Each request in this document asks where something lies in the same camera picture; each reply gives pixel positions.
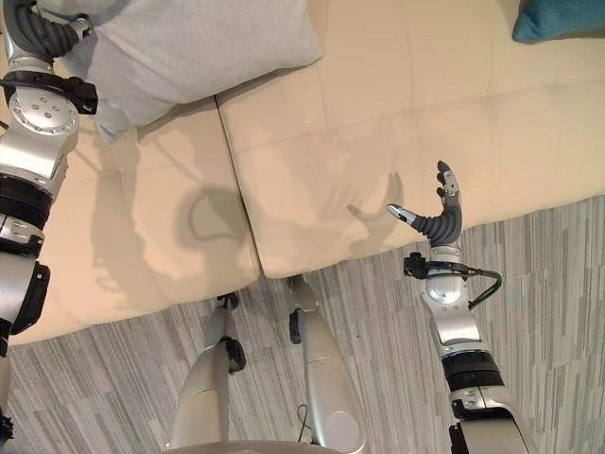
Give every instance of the silver robot arm segment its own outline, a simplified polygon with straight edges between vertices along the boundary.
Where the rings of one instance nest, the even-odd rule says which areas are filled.
[[[501,278],[493,271],[472,269],[462,263],[458,245],[462,226],[459,185],[446,163],[439,162],[438,170],[441,187],[437,192],[443,205],[440,216],[425,218],[394,204],[387,209],[431,243],[428,260],[413,253],[405,259],[405,271],[422,280],[421,296],[431,314],[452,411],[459,419],[449,430],[452,453],[536,454],[471,312],[499,289]],[[493,277],[496,284],[469,303],[466,280],[476,275]]]
[[[50,270],[36,259],[43,228],[59,195],[67,154],[78,140],[78,114],[94,114],[96,91],[78,78],[56,76],[53,62],[91,31],[76,18],[44,19],[31,0],[1,0],[9,71],[0,80],[9,121],[0,136],[0,445],[12,436],[6,417],[9,336],[38,321]]]
[[[290,315],[290,338],[302,344],[314,443],[338,452],[359,454],[367,443],[366,421],[355,385],[318,307],[311,287],[300,275],[288,278],[296,309]]]

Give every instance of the couch cushion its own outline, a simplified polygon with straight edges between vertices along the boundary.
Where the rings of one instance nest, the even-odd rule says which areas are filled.
[[[605,40],[527,46],[518,1],[317,0],[322,60],[219,97],[265,273],[380,253],[419,236],[385,210],[465,227],[605,192]]]
[[[44,230],[51,269],[40,321],[15,343],[243,288],[259,274],[212,98],[113,147],[91,118]]]

